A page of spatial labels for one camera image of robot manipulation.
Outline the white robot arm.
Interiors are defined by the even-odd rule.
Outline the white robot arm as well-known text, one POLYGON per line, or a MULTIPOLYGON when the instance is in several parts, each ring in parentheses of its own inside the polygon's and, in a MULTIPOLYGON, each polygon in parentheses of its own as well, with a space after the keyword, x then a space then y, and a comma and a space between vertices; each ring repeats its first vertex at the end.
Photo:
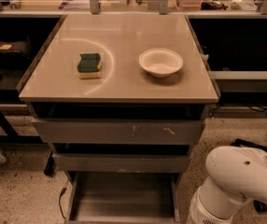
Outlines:
POLYGON ((190 201, 186 224, 232 224, 252 200, 267 203, 267 152, 253 147, 217 147, 205 160, 207 178, 190 201))

